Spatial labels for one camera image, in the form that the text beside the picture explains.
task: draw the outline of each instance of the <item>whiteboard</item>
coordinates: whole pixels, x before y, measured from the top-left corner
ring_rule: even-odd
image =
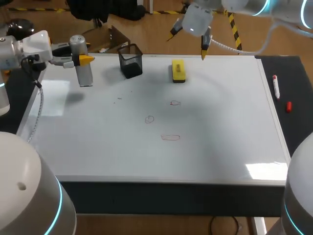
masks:
[[[290,156],[262,62],[252,56],[156,56],[125,79],[94,54],[93,87],[49,65],[32,145],[61,181],[284,185]],[[185,83],[172,82],[182,58]],[[19,133],[27,139],[40,96]]]

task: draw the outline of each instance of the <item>red drawing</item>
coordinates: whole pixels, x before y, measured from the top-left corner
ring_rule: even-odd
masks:
[[[176,100],[172,100],[171,101],[171,105],[180,105],[181,103],[179,101]]]
[[[145,123],[149,124],[155,120],[154,116],[147,116],[145,119]]]
[[[161,135],[162,140],[164,141],[178,141],[180,136],[178,135]]]

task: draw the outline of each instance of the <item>red marker cap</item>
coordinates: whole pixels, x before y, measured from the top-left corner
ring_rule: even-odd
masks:
[[[290,113],[291,111],[292,111],[292,103],[288,101],[286,105],[286,112]]]

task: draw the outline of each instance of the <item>white cable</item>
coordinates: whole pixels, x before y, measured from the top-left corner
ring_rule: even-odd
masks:
[[[230,51],[233,51],[235,53],[239,53],[239,54],[242,54],[242,55],[258,55],[258,54],[261,54],[267,47],[268,47],[268,44],[269,44],[269,41],[270,41],[270,38],[272,36],[272,32],[275,28],[277,28],[278,26],[284,26],[285,28],[291,30],[292,32],[294,33],[297,33],[297,34],[300,34],[302,36],[305,36],[305,37],[309,37],[309,38],[312,38],[313,37],[313,33],[309,33],[309,32],[306,32],[302,29],[299,29],[299,28],[295,28],[294,26],[290,25],[289,23],[285,23],[285,22],[282,22],[282,21],[276,21],[272,24],[272,26],[269,28],[269,31],[268,31],[268,35],[267,35],[267,38],[265,40],[265,42],[263,43],[262,47],[260,50],[258,51],[242,51],[242,50],[237,50],[237,49],[234,49],[234,48],[231,48],[231,47],[228,47],[222,43],[219,43],[217,41],[215,41],[214,39],[211,39],[211,42],[215,43],[217,46],[223,48],[223,49],[227,49],[227,50],[230,50]]]
[[[37,118],[36,118],[36,122],[35,122],[35,126],[32,130],[32,132],[30,133],[30,136],[28,138],[28,141],[27,143],[30,143],[31,140],[33,139],[35,133],[36,133],[36,130],[37,130],[37,127],[38,127],[38,123],[39,123],[39,118],[41,116],[41,112],[43,110],[43,106],[44,106],[44,91],[43,89],[40,87],[39,88],[39,93],[40,93],[40,106],[39,106],[39,111],[38,111],[38,115],[37,115]]]

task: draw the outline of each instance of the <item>yellow eraser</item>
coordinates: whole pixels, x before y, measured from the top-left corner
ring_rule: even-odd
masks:
[[[186,72],[183,60],[172,60],[173,82],[185,82]]]

